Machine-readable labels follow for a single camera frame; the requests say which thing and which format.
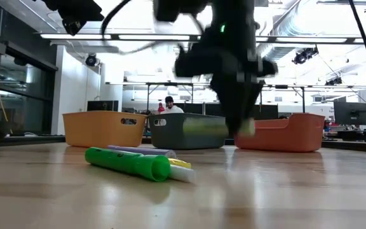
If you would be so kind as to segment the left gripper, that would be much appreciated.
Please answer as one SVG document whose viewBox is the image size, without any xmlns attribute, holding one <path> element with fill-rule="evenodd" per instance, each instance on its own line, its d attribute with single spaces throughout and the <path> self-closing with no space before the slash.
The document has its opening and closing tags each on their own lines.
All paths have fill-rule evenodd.
<svg viewBox="0 0 366 229">
<path fill-rule="evenodd" d="M 104 16 L 94 0 L 42 0 L 51 11 L 62 18 L 66 33 L 75 36 L 87 22 L 101 22 Z"/>
</svg>

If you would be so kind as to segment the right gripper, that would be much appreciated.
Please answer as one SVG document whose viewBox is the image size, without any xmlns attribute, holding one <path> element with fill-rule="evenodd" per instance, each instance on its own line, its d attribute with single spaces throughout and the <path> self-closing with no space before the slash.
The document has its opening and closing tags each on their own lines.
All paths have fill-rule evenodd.
<svg viewBox="0 0 366 229">
<path fill-rule="evenodd" d="M 240 121 L 252 117 L 262 81 L 278 73 L 275 62 L 254 53 L 255 36 L 248 31 L 219 32 L 213 38 L 220 67 L 213 72 L 210 88 L 217 92 L 229 135 L 235 135 Z M 240 89 L 240 99 L 235 91 Z"/>
</svg>

